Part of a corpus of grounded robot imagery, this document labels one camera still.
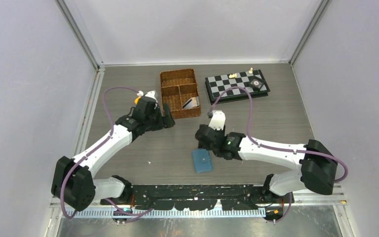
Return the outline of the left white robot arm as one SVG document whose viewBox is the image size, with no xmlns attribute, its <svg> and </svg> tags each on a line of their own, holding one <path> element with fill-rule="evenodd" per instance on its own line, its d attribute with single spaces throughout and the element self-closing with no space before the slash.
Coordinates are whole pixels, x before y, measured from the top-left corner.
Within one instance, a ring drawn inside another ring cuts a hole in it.
<svg viewBox="0 0 379 237">
<path fill-rule="evenodd" d="M 122 148 L 145 132 L 171 128 L 175 124 L 167 103 L 160 106 L 156 99 L 143 96 L 130 113 L 115 121 L 108 133 L 91 147 L 73 158 L 61 157 L 55 167 L 51 193 L 62 205 L 83 211 L 93 201 L 113 198 L 127 204 L 132 197 L 131 183 L 113 175 L 95 179 L 96 173 Z"/>
</svg>

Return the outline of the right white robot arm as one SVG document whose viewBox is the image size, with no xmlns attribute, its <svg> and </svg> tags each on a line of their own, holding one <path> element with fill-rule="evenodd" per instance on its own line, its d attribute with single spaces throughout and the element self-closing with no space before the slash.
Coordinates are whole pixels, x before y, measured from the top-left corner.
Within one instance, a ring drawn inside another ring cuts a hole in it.
<svg viewBox="0 0 379 237">
<path fill-rule="evenodd" d="M 244 133 L 216 130 L 202 124 L 195 133 L 199 145 L 226 160 L 256 160 L 289 169 L 270 174 L 264 181 L 262 196 L 276 202 L 288 193 L 308 189 L 320 195 L 333 193 L 338 161 L 323 144 L 310 139 L 307 144 L 283 144 L 256 138 Z"/>
</svg>

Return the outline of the brown wicker basket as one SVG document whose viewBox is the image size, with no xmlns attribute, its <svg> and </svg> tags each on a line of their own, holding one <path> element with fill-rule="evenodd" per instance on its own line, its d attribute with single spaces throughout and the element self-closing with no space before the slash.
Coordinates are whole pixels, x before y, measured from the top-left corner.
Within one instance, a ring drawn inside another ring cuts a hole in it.
<svg viewBox="0 0 379 237">
<path fill-rule="evenodd" d="M 194 69 L 161 72 L 160 91 L 162 103 L 169 106 L 173 119 L 186 119 L 201 115 L 200 103 L 191 108 L 185 108 L 187 101 L 199 97 Z"/>
</svg>

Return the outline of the blue card holder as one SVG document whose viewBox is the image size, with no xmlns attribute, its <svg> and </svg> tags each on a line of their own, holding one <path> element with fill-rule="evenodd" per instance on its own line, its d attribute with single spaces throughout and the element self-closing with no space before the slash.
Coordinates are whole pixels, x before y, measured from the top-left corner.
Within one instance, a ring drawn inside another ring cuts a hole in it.
<svg viewBox="0 0 379 237">
<path fill-rule="evenodd" d="M 197 174 L 213 170 L 212 157 L 208 150 L 197 149 L 192 151 L 193 166 Z"/>
</svg>

